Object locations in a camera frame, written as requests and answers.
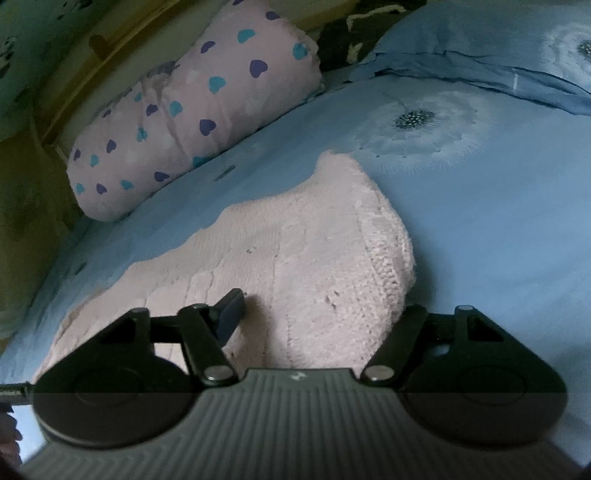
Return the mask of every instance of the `hand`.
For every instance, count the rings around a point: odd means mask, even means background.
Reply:
[[[11,467],[22,465],[21,448],[17,442],[22,440],[17,430],[17,421],[8,413],[0,413],[0,456]]]

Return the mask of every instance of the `black plastic mount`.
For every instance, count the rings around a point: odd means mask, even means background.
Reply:
[[[232,290],[214,307],[150,318],[133,309],[47,371],[33,390],[45,433],[64,443],[116,449],[177,424],[208,387],[238,382],[225,345],[245,313]],[[154,355],[179,343],[189,370]],[[543,360],[472,306],[453,315],[405,309],[369,361],[361,383],[391,388],[416,421],[437,436],[478,449],[541,440],[567,403],[566,386]],[[31,398],[9,385],[0,403]]]
[[[511,448],[542,439],[562,416],[566,386],[549,365],[472,306],[453,315],[406,308],[368,367],[393,375],[362,381],[399,392],[433,433],[471,446]]]
[[[168,430],[204,388],[238,381],[220,347],[244,313],[237,288],[213,307],[195,304],[175,316],[130,310],[41,376],[32,399],[41,428],[95,449],[133,445]],[[156,356],[155,343],[179,343],[189,374]],[[208,374],[210,368],[223,375]]]

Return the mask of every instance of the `pink pillow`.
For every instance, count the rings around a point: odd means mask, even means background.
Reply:
[[[230,0],[169,76],[141,79],[79,135],[78,204],[116,220],[298,106],[322,81],[316,52],[267,0]]]

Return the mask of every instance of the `blue bedsheet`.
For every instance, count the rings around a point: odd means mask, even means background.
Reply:
[[[133,262],[211,225],[227,206],[307,179],[349,152],[413,239],[409,302],[473,304],[555,367],[571,392],[556,443],[591,455],[591,118],[434,79],[383,76],[303,105],[186,174],[124,220],[83,220],[0,358],[29,380],[67,312]],[[19,413],[24,455],[41,444]]]

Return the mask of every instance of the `pillow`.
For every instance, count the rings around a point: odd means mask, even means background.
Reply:
[[[316,53],[267,0],[230,0],[170,74],[142,77],[79,135],[67,172],[80,208],[117,220],[298,106],[321,85]]]
[[[390,29],[352,73],[462,80],[591,115],[591,6],[428,4]]]
[[[176,60],[170,60],[167,62],[164,62],[160,65],[156,65],[155,67],[153,67],[151,70],[147,71],[146,73],[144,73],[139,80],[136,82],[141,82],[144,79],[150,79],[156,75],[170,75],[174,68],[177,65],[177,61]],[[121,101],[121,99],[127,97],[132,91],[133,91],[133,86],[127,88],[124,92],[120,93],[119,95],[117,95],[116,97],[112,98],[111,100],[109,100],[109,102],[104,103],[103,105],[101,105],[101,107],[95,112],[95,114],[92,116],[92,122],[94,120],[96,120],[100,115],[103,115],[105,112],[107,112],[108,110],[112,109],[114,106],[117,105],[117,103],[119,103]]]

